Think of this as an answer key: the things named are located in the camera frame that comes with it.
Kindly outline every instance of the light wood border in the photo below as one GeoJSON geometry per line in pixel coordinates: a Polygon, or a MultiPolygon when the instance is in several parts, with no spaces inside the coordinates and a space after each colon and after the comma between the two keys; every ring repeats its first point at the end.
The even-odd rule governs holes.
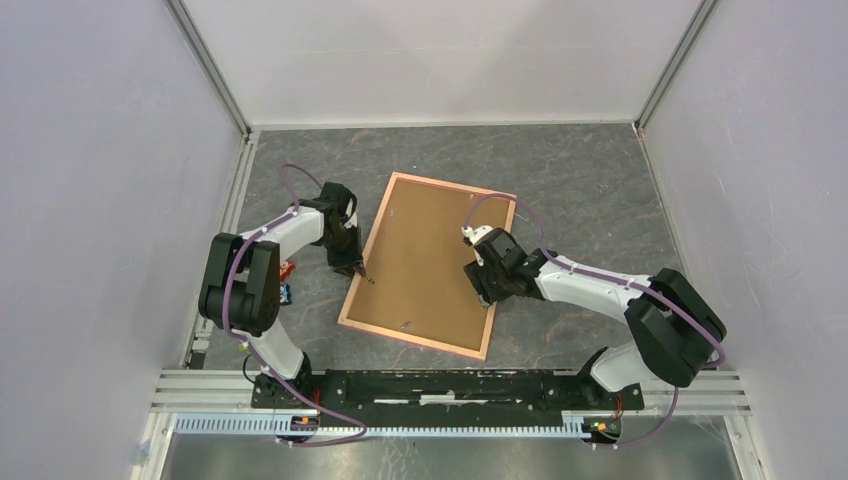
{"type": "MultiPolygon", "coordinates": [[[[392,173],[392,177],[389,179],[389,185],[386,187],[386,193],[383,194],[383,200],[380,202],[380,208],[377,210],[377,217],[374,219],[374,227],[371,229],[371,233],[368,235],[368,240],[365,242],[365,248],[362,250],[362,257],[366,264],[366,269],[368,265],[368,257],[371,254],[371,249],[374,247],[374,242],[377,238],[377,233],[380,230],[380,225],[382,224],[383,214],[386,212],[386,206],[389,203],[389,198],[392,196],[392,190],[395,188],[395,183],[398,180],[403,180],[407,182],[420,183],[423,185],[430,185],[441,188],[448,188],[451,190],[459,190],[461,192],[473,193],[476,195],[486,195],[489,193],[498,193],[494,190],[486,190],[484,188],[477,187],[469,187],[467,185],[461,185],[459,183],[451,183],[445,182],[443,180],[435,180],[432,178],[419,177],[416,175],[410,175],[406,173],[392,173]]],[[[504,223],[504,229],[509,231],[512,229],[512,220],[515,216],[515,202],[509,202],[509,207],[506,212],[506,221],[504,223]]],[[[350,307],[353,304],[353,297],[356,295],[356,291],[359,289],[360,282],[362,282],[362,277],[359,275],[355,275],[353,277],[353,281],[350,284],[350,290],[347,292],[347,297],[345,297],[344,305],[342,305],[342,311],[339,314],[339,324],[345,325],[347,327],[353,327],[359,330],[364,330],[366,332],[376,333],[378,335],[383,335],[386,337],[396,338],[398,340],[404,340],[410,343],[415,343],[417,345],[423,345],[425,347],[435,348],[438,350],[443,350],[446,352],[457,353],[459,355],[464,355],[466,357],[476,358],[478,360],[485,360],[486,354],[489,351],[489,340],[492,336],[492,324],[495,321],[495,306],[492,305],[489,307],[489,311],[486,313],[486,323],[483,326],[483,337],[480,341],[480,349],[472,350],[470,348],[458,347],[456,345],[451,345],[449,343],[438,342],[436,340],[430,340],[428,338],[422,338],[417,335],[411,335],[408,333],[397,332],[395,330],[391,330],[384,327],[378,327],[375,325],[371,325],[370,323],[357,322],[356,320],[351,320],[348,317],[350,312],[350,307]]]]}

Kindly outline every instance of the red object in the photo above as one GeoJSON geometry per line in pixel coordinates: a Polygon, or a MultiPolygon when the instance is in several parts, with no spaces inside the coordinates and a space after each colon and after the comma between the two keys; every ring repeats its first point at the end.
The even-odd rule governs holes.
{"type": "Polygon", "coordinates": [[[294,271],[294,263],[286,260],[280,265],[280,281],[286,281],[286,278],[291,275],[291,272],[294,271]]]}

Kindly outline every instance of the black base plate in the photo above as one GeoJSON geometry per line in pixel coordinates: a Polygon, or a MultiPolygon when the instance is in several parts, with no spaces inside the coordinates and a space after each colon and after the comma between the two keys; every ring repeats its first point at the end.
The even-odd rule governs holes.
{"type": "MultiPolygon", "coordinates": [[[[322,406],[371,427],[561,426],[563,410],[617,408],[616,394],[606,394],[591,405],[581,394],[585,380],[577,372],[561,370],[328,370],[314,374],[312,380],[313,398],[319,398],[322,406]],[[446,398],[478,403],[450,404],[446,398]]],[[[276,387],[273,393],[267,388],[254,391],[251,406],[291,406],[288,392],[276,387]]],[[[619,395],[624,410],[645,408],[639,384],[619,395]]],[[[321,424],[349,426],[329,415],[322,415],[321,424]]]]}

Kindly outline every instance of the brown board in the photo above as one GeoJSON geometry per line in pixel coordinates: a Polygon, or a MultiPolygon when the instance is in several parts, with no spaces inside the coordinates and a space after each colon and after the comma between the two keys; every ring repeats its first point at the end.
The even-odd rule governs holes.
{"type": "MultiPolygon", "coordinates": [[[[463,267],[474,251],[462,225],[491,190],[393,173],[363,256],[369,283],[356,276],[339,323],[485,359],[495,307],[484,309],[463,267]]],[[[492,198],[472,226],[512,227],[515,203],[492,198]]]]}

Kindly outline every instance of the robotic arm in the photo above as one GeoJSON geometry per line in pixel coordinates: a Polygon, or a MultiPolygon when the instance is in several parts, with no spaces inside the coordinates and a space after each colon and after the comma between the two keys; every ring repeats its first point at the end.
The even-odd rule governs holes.
{"type": "MultiPolygon", "coordinates": [[[[687,387],[714,351],[683,318],[668,312],[665,305],[634,285],[663,294],[717,341],[723,340],[727,333],[706,302],[683,275],[674,270],[664,268],[649,277],[581,265],[580,271],[586,273],[577,274],[548,260],[541,249],[528,255],[501,228],[467,228],[463,234],[476,256],[476,261],[465,266],[465,273],[484,307],[513,295],[568,302],[612,317],[630,328],[632,341],[597,352],[581,372],[590,375],[606,392],[618,392],[628,385],[653,378],[687,387]],[[619,278],[623,285],[598,277],[619,278]]],[[[559,263],[574,264],[555,252],[551,255],[559,263]]],[[[584,393],[591,400],[603,392],[584,393]]]]}
{"type": "MultiPolygon", "coordinates": [[[[309,358],[292,343],[277,321],[280,262],[311,244],[327,250],[327,263],[336,273],[348,277],[357,273],[365,276],[356,203],[356,196],[345,186],[324,183],[318,198],[301,200],[299,209],[289,208],[284,215],[293,215],[293,218],[266,229],[250,245],[238,267],[239,273],[248,269],[247,278],[233,282],[230,327],[244,336],[270,367],[301,388],[309,382],[312,369],[309,358]]],[[[212,240],[198,307],[200,314],[215,322],[218,328],[224,328],[224,287],[236,252],[245,239],[259,230],[240,235],[220,233],[212,240]]]]}

